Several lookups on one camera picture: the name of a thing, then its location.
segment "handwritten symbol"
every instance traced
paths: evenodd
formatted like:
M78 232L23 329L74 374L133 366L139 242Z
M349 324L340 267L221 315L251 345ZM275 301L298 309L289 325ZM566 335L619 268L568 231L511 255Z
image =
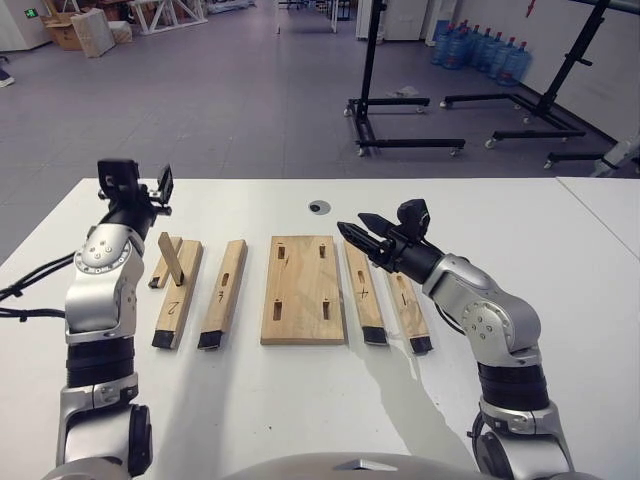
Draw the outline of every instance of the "handwritten symbol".
M178 305L180 305L180 302L170 302L169 303L169 311L167 312L169 315L173 315L176 311L176 308L178 307Z

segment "gray floor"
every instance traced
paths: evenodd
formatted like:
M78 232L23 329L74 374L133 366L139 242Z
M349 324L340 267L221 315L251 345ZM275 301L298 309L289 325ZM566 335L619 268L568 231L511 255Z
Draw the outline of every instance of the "gray floor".
M411 85L433 105L426 115L372 116L378 136L465 138L464 153L359 158L342 113L362 81L366 44L354 39L355 22L332 35L317 13L282 17L277 36L271 1L258 0L208 24L136 37L100 59L53 45L13 55L7 69L17 82L0 90L0 262L104 157L133 158L146 176L170 162L178 178L539 177L591 171L590 162L543 170L551 150L607 148L589 134L485 150L494 129L521 127L521 113L501 102L440 110L444 95L496 87L473 70L431 66L430 49L411 42L378 49L372 93Z

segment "black cable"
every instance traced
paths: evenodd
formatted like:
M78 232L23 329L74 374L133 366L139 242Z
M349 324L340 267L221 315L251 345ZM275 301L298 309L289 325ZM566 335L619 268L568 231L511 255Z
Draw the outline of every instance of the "black cable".
M34 283L39 282L43 278L48 277L52 273L57 272L61 268L73 263L73 257L75 253L70 253L64 257L52 260L44 265L39 266L35 270L29 272L17 282L13 283L7 288L0 290L0 302L7 298L21 297L22 291ZM36 308L36 309L15 309L15 308L0 308L0 318L18 318L21 322L26 322L29 317L54 317L65 318L65 312L63 310L57 310L54 308Z
M449 315L447 312L442 310L440 305L438 305L437 303L435 303L434 305L436 306L436 311L442 317L442 319L445 321L445 323L447 325L449 325L451 328L453 328L460 335L464 335L465 334L464 330L462 330L462 328L460 328L460 325L458 325L458 322L456 322L451 315Z
M54 308L37 308L34 310L0 308L0 318L18 318L21 322L26 322L29 317L65 318L65 313L63 310L56 310Z
M73 255L73 253L70 253L69 255L65 255L64 257L45 263L32 272L29 272L9 287L0 290L0 302L11 296L21 297L22 290L25 288L71 264L73 262Z

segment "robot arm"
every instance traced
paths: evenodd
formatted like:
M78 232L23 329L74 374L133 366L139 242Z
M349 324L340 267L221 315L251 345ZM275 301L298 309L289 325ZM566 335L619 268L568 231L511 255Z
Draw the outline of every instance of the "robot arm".
M540 320L533 308L465 258L445 255L428 243L424 200L400 206L400 225L375 214L359 217L384 240L340 222L345 239L375 265L422 284L422 292L469 340L482 386L481 421L472 435L480 470L522 480L573 472L558 409L547 395L538 348ZM485 434L482 422L489 427Z
M173 180L165 167L158 191L148 191L138 184L132 160L101 160L98 173L109 212L74 257L76 278L65 302L67 384L60 395L58 468L46 479L127 479L151 464L149 409L130 403L138 394L136 285L147 232L158 214L171 213L166 204Z

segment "wooden plank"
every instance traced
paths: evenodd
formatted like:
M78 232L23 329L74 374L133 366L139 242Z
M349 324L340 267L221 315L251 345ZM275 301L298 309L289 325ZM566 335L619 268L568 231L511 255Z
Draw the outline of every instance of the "wooden plank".
M413 353L418 355L427 353L433 347L411 279L402 273L390 273L387 277L396 313L400 318L405 336L411 343Z
M332 236L273 237L262 319L263 345L344 343Z
M154 347L174 349L180 343L180 337L189 315L193 289L198 278L198 270L202 260L202 244L195 240L184 240L178 254L178 260L182 265L184 282L180 286L169 282L167 295L158 316L156 333L153 336L152 345Z
M246 255L247 243L244 240L233 240L227 244L209 309L202 323L198 342L201 350L218 348L222 334L229 331Z
M344 251L364 341L372 345L387 345L387 334L369 271L369 261L364 253L348 242L344 243Z
M169 239L167 232L162 232L160 237L158 237L158 246L160 247L164 261L167 263L167 268L169 269L169 273L171 274L174 283L178 286L182 285L182 282L184 281L184 272L182 271L182 267L178 261L177 252L171 245L171 240Z
M182 237L170 237L170 239L173 250L179 252L182 246ZM169 266L161 254L156 269L151 274L149 288L164 288L165 283L167 283L167 278L169 278Z

